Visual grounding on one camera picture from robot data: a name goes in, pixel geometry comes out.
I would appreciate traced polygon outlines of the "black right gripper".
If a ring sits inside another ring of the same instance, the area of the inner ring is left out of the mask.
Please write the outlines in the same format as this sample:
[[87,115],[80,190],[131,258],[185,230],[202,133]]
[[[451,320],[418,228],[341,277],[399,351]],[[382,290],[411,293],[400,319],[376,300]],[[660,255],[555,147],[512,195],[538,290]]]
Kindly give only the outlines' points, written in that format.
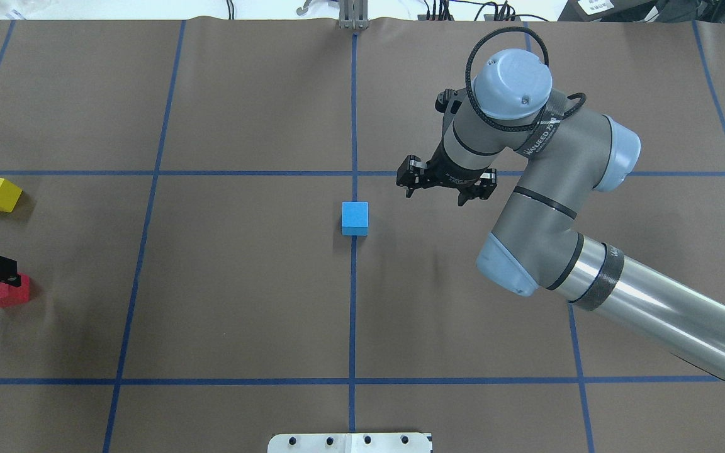
[[469,155],[463,147],[456,145],[448,149],[443,142],[438,144],[427,165],[419,157],[407,155],[397,169],[396,185],[405,189],[406,198],[411,198],[421,184],[423,189],[457,189],[459,207],[474,199],[487,200],[498,186],[498,172],[481,164],[470,169],[457,163],[454,160],[457,151],[463,151],[463,157]]

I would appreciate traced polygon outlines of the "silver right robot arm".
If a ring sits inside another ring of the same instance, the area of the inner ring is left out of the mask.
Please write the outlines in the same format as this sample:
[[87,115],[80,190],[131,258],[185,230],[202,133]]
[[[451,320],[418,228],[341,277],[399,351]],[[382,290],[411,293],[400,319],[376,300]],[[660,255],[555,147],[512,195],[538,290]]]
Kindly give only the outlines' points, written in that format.
[[545,289],[595,313],[725,383],[725,301],[709,285],[685,284],[581,230],[595,193],[615,191],[642,151],[635,132],[585,106],[584,94],[554,88],[546,55],[510,48],[492,55],[465,85],[437,96],[443,115],[432,157],[409,155],[395,184],[407,197],[449,188],[458,204],[486,200],[497,186],[492,164],[504,150],[526,166],[476,266],[518,296]]

